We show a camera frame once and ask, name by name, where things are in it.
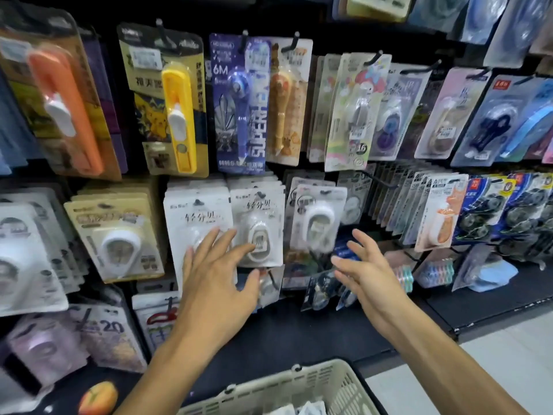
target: white plastic basket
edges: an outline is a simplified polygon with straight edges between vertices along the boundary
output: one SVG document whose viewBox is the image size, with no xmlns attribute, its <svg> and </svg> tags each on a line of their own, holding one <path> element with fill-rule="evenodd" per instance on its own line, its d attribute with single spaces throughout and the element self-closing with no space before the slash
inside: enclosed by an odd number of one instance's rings
<svg viewBox="0 0 553 415">
<path fill-rule="evenodd" d="M 335 359 L 228 386 L 218 396 L 181 408 L 177 415 L 262 415 L 292 403 L 323 400 L 328 415 L 387 415 L 363 377 Z"/>
</svg>

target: tiled floor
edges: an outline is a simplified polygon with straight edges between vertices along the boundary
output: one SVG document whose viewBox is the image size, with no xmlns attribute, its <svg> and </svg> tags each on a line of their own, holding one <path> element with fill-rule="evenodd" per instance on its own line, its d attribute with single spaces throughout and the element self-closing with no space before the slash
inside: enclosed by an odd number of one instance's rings
<svg viewBox="0 0 553 415">
<path fill-rule="evenodd" d="M 531 415 L 553 413 L 553 312 L 461 347 Z M 407 365 L 367 382 L 389 415 L 439 415 Z"/>
</svg>

